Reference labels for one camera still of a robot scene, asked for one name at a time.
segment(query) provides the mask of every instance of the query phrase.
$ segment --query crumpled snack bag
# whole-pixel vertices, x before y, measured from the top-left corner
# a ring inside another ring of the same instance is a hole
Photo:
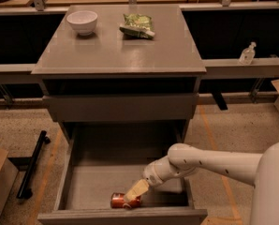
[[[146,15],[131,13],[124,14],[125,24],[120,25],[120,31],[135,38],[152,39],[155,36],[152,18]]]

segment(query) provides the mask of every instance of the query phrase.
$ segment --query concrete floor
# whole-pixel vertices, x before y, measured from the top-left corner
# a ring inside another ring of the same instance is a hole
[[[52,211],[68,147],[58,124],[48,112],[34,106],[0,107],[0,147],[9,157],[31,156],[41,130],[51,143],[44,145],[31,182],[32,198],[16,195],[24,172],[19,172],[0,218],[2,225],[40,224],[37,214]],[[185,142],[200,149],[262,153],[279,142],[279,113],[273,103],[200,105],[191,121]],[[203,225],[249,224],[252,188],[224,176],[196,169],[189,177],[196,208],[207,209]]]

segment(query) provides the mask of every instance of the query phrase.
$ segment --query drawer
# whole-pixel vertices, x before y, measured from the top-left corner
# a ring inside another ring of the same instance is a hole
[[[198,94],[45,96],[54,122],[188,120]]]
[[[173,131],[170,122],[76,125],[54,211],[38,220],[44,225],[200,224],[207,211],[194,209],[185,179],[151,188],[140,208],[110,208],[113,192],[129,190],[144,167],[178,141]]]

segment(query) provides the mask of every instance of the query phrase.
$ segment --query bowl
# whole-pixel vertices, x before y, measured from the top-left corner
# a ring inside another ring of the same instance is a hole
[[[98,15],[93,11],[76,11],[66,17],[72,29],[82,36],[93,33]]]

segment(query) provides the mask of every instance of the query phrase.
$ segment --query white bottle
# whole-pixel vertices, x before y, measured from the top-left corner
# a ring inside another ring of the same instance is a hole
[[[250,65],[255,56],[256,43],[254,41],[251,42],[251,45],[242,51],[242,55],[240,57],[240,63],[245,65]]]

